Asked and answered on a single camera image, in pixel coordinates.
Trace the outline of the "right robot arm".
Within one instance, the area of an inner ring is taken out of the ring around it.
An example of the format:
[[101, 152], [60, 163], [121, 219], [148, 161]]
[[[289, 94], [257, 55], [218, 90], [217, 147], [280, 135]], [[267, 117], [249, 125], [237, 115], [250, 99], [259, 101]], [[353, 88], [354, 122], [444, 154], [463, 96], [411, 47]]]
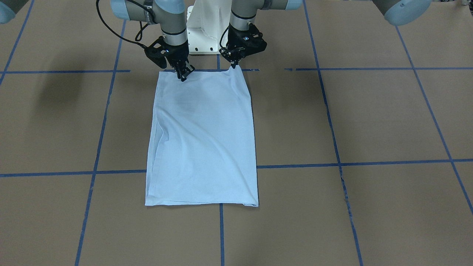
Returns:
[[[146, 57], [161, 69], [171, 66], [177, 78], [184, 82], [195, 71], [189, 63], [189, 42], [186, 25], [185, 3], [182, 0], [111, 0], [115, 17], [125, 21], [137, 21], [140, 30], [134, 40], [115, 32], [104, 20], [100, 1], [95, 1], [96, 11], [102, 24], [121, 40], [138, 45]], [[148, 26], [160, 25], [162, 35], [150, 45], [141, 43], [142, 32]]]

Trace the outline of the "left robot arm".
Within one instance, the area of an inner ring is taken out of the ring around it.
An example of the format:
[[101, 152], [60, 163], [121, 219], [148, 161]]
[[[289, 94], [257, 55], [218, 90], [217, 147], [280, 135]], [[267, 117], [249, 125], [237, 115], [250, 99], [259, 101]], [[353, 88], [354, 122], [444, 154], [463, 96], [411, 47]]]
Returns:
[[[401, 26], [424, 14], [432, 1], [372, 0], [372, 3], [390, 25]], [[222, 34], [227, 36], [227, 42], [220, 44], [220, 55], [234, 69], [242, 59], [264, 52], [268, 44], [255, 25], [258, 13], [267, 10], [298, 10], [303, 5], [303, 0], [232, 0], [229, 24]]]

